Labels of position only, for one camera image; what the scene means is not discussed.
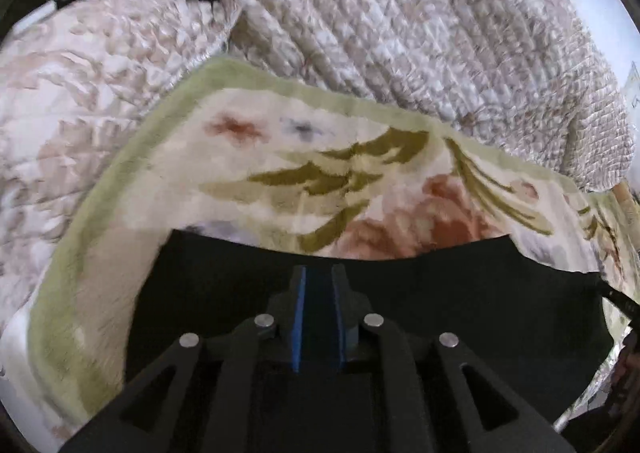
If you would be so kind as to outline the operator right hand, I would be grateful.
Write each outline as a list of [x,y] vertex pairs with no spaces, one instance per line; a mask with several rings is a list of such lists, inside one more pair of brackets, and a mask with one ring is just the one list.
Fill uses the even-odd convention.
[[639,341],[629,334],[614,366],[606,405],[611,416],[630,412],[639,400]]

